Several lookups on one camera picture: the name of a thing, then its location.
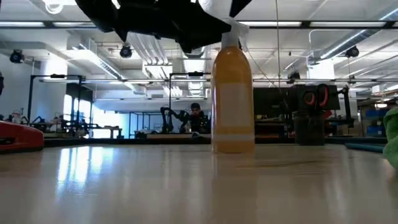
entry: bottle label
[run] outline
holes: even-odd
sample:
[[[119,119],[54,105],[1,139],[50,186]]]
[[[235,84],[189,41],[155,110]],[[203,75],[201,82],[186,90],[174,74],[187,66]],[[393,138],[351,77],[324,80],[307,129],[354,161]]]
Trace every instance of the bottle label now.
[[[250,127],[251,100],[244,83],[220,85],[220,120],[222,127]]]

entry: bottle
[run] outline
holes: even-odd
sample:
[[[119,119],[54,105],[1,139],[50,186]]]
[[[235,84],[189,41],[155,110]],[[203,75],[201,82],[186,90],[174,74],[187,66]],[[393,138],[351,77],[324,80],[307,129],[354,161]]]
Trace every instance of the bottle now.
[[[231,32],[223,34],[221,51],[211,80],[211,137],[215,153],[253,153],[254,108],[250,64],[244,36],[249,28],[230,20]]]

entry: ceiling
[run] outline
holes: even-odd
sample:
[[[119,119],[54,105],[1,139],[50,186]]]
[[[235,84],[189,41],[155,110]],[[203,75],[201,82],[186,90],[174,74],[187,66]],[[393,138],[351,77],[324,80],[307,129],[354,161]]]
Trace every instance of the ceiling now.
[[[200,0],[202,4],[211,0]],[[229,12],[231,0],[213,0],[208,12],[219,18],[226,18]],[[276,11],[275,1],[253,0],[237,17],[237,20],[375,20],[381,12],[398,8],[396,0],[278,0]],[[53,15],[45,10],[43,0],[2,0],[0,21],[88,21],[89,19],[77,6],[64,6],[61,13]],[[290,70],[284,68],[297,58],[308,54],[309,50],[321,50],[331,46],[341,38],[349,34],[351,30],[261,30],[251,29],[247,36],[247,45],[250,54],[246,53],[252,68],[253,75],[262,77],[263,73],[269,78],[275,78],[279,73],[285,78]],[[99,30],[0,30],[0,39],[3,41],[19,42],[43,42],[51,45],[59,51],[65,51],[65,43],[69,35],[80,35],[93,39],[104,58],[109,60],[127,78],[142,78],[136,72],[142,69],[142,60],[133,49],[133,56],[129,59],[121,58],[119,51],[123,45],[115,33],[104,34]],[[396,30],[384,30],[360,42],[357,47],[360,55],[366,55],[393,40],[398,39]],[[174,40],[162,39],[161,44],[165,49],[167,58],[173,63],[174,72],[184,72],[183,53]],[[220,44],[213,44],[206,48],[207,60],[206,72],[211,72],[213,61],[220,50]],[[336,58],[336,78],[346,77],[364,68],[398,55],[398,44],[391,45],[362,60],[346,66],[347,59]],[[79,61],[79,65],[88,70],[92,77],[108,78],[104,71],[90,64]],[[297,67],[302,78],[305,77],[307,67]],[[398,63],[385,69],[375,70],[361,75],[360,78],[398,78]],[[179,84],[181,88],[187,88],[186,83]],[[362,88],[370,88],[374,83],[365,83]],[[91,85],[97,90],[126,90],[123,85]]]

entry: trash can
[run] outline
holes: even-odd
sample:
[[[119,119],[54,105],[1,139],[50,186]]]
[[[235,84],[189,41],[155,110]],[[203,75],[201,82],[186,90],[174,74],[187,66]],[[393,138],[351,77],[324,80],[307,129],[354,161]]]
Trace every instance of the trash can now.
[[[301,146],[325,145],[324,111],[293,112],[295,142]]]

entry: red object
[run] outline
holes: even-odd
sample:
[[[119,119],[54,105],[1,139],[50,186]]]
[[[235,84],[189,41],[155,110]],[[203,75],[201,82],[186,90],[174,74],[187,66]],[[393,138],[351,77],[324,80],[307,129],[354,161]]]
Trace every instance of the red object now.
[[[43,132],[24,125],[0,121],[0,152],[37,151],[43,147]]]

